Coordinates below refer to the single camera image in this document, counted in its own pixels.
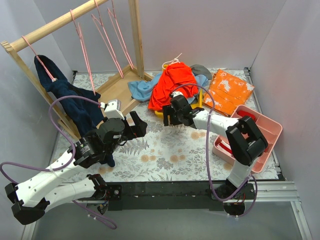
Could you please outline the orange worn folded cloth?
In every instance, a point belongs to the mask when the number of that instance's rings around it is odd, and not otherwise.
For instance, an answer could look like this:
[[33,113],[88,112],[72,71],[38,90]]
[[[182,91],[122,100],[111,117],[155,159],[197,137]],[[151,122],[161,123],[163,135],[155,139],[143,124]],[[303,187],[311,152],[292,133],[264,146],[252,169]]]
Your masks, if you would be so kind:
[[204,93],[203,104],[221,115],[229,117],[239,105],[243,105],[251,96],[254,86],[222,69],[214,75]]

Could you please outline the grey garment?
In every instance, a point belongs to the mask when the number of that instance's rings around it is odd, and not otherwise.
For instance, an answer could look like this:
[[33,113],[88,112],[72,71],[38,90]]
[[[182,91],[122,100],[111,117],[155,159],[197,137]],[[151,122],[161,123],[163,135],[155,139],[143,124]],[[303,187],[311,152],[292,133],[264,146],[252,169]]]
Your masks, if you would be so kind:
[[204,75],[208,80],[213,79],[211,72],[203,65],[194,64],[194,65],[191,65],[190,68],[191,68],[192,73],[195,76]]

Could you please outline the red white cloth in organizer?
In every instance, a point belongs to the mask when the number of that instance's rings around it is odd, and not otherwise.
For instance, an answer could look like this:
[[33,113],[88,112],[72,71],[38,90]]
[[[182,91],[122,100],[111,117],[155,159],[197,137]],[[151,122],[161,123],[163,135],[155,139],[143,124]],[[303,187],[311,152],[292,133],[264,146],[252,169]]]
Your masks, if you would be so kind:
[[227,156],[231,157],[233,155],[230,145],[223,140],[216,147]]

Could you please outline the pink compartment organizer box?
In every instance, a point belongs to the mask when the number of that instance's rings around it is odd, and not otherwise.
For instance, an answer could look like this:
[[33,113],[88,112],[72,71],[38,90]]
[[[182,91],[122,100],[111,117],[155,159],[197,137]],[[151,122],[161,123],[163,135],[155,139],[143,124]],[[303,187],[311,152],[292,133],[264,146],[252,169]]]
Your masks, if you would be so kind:
[[[283,130],[283,127],[280,123],[272,120],[271,118],[251,109],[246,107],[245,105],[239,105],[234,112],[232,113],[231,117],[232,118],[239,118],[239,116],[237,115],[237,112],[240,110],[244,110],[247,112],[250,112],[252,114],[254,114],[257,118],[256,120],[256,125],[257,127],[260,129],[260,131],[262,132],[262,134],[264,135],[264,137],[266,138],[267,142],[268,142],[268,147],[267,149],[264,151],[264,153],[257,159],[255,165],[253,166],[251,172],[253,174],[258,174],[260,172],[262,172],[262,170],[264,169],[269,157],[271,156],[272,150]],[[224,154],[223,152],[221,152],[219,149],[217,149],[217,144],[221,141],[225,141],[226,143],[229,143],[227,138],[219,135],[213,144],[213,148],[212,148],[212,153],[215,154],[216,156],[220,157],[222,160],[224,160],[225,162],[233,165],[235,158],[234,156],[228,156],[226,154]]]

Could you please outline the navy blue garment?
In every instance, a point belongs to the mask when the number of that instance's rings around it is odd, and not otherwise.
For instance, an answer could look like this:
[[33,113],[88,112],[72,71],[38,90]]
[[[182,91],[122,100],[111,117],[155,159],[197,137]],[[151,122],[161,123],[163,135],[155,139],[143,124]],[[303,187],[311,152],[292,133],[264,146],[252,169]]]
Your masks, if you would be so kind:
[[[78,88],[68,82],[65,75],[57,65],[45,55],[39,55],[47,69],[57,78],[52,82],[43,66],[37,58],[34,58],[34,65],[37,71],[39,82],[46,92],[51,92],[57,99],[65,96],[80,96],[97,102],[101,95],[93,91]],[[103,120],[104,116],[101,109],[94,103],[80,98],[66,98],[60,101],[65,113],[76,125],[81,137],[84,137],[89,131],[97,128],[97,125]]]

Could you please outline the yellow plastic tray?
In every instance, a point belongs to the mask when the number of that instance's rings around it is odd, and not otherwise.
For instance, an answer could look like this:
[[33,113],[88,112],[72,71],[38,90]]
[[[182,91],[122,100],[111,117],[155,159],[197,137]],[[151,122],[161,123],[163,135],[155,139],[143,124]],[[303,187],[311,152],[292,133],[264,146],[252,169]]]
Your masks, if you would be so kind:
[[[201,89],[199,91],[199,94],[195,96],[194,100],[191,102],[191,107],[194,109],[196,107],[202,107],[203,105],[203,90]],[[163,118],[163,112],[162,111],[154,111],[155,115],[159,118]]]

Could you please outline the wooden clothes rack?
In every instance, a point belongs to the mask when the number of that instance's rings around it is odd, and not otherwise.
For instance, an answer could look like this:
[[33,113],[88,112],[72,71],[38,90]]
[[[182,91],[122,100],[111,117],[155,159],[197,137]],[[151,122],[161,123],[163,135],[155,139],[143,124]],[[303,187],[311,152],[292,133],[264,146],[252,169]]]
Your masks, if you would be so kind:
[[[81,4],[79,0],[3,0],[0,3],[0,38],[13,41],[42,27]],[[111,57],[98,46],[102,39],[91,16],[80,18],[93,72],[112,72]],[[70,77],[83,72],[85,62],[73,24],[64,26],[35,44],[35,52],[52,59]],[[11,141],[28,135],[51,141],[55,129],[48,117],[48,104],[5,50],[0,52],[0,134]]]

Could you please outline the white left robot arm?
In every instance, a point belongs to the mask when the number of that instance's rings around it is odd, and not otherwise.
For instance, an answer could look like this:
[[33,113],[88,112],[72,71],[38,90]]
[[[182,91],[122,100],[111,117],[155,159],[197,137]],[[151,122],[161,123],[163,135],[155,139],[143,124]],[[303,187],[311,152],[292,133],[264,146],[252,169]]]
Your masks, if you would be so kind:
[[129,125],[125,117],[104,118],[98,129],[71,145],[63,155],[45,171],[22,183],[9,183],[5,192],[12,202],[13,216],[22,224],[36,222],[49,210],[89,198],[98,201],[120,200],[122,187],[108,185],[100,174],[88,174],[85,179],[66,183],[96,163],[106,160],[118,146],[146,135],[148,124],[135,111],[130,112],[134,122]]

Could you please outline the pink hanger with navy garment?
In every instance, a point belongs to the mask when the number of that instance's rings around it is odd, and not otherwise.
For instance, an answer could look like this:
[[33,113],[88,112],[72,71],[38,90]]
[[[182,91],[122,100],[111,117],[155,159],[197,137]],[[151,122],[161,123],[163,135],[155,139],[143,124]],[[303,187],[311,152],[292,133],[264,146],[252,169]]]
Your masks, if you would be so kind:
[[36,59],[39,61],[39,63],[42,65],[42,67],[44,68],[45,72],[47,73],[47,75],[50,77],[52,82],[55,82],[57,80],[57,78],[55,78],[50,71],[47,69],[46,65],[43,63],[43,61],[40,59],[39,55],[36,53],[36,51],[34,50],[34,48],[32,47],[32,45],[28,42],[28,40],[26,39],[25,36],[21,36],[22,39],[24,40],[24,42],[30,47],[30,49],[32,50],[32,52],[34,53]]

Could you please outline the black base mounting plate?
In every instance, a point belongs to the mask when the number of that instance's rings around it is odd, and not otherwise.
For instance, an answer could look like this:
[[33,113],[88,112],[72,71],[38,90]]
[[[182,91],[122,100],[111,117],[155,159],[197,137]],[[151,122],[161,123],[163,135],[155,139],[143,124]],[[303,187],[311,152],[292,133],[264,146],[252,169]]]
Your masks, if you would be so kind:
[[230,203],[218,201],[207,181],[115,182],[106,187],[102,198],[84,198],[97,206],[100,214],[122,210],[193,210],[205,209],[241,215],[245,200],[253,200],[255,189],[247,183]]

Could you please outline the orange mesh shorts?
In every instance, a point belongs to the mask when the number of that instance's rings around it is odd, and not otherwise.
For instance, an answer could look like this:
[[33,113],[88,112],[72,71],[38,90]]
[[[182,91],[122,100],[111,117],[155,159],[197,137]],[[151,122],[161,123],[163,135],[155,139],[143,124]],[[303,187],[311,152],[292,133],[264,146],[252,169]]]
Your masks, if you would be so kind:
[[191,68],[183,62],[168,65],[152,90],[148,108],[152,111],[161,111],[163,106],[170,104],[170,94],[177,87],[196,83]]

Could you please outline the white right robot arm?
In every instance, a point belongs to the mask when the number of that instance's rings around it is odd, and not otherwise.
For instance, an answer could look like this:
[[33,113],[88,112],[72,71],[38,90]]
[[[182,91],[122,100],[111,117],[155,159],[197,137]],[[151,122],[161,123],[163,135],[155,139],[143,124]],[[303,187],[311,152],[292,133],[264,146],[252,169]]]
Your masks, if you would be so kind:
[[216,188],[221,198],[229,196],[237,199],[245,192],[244,185],[256,162],[268,147],[268,142],[255,121],[250,116],[241,118],[225,117],[208,110],[192,108],[187,99],[179,94],[162,108],[163,124],[185,125],[198,130],[206,130],[225,137],[235,159],[230,175],[225,183]]

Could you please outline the light blue shorts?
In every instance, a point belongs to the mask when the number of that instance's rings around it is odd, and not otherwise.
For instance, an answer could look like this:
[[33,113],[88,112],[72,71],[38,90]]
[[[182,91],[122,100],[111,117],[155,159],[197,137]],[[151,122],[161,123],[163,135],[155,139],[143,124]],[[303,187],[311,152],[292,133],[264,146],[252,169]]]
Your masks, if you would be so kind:
[[[157,75],[154,76],[154,78],[151,81],[139,80],[129,82],[127,85],[131,93],[131,97],[140,102],[146,102],[150,100],[153,88],[159,82],[161,75],[162,73],[159,72]],[[202,87],[207,86],[209,83],[208,78],[203,74],[196,75],[195,80],[196,83],[198,85],[201,85]],[[188,98],[188,103],[191,104],[195,98],[195,96]]]

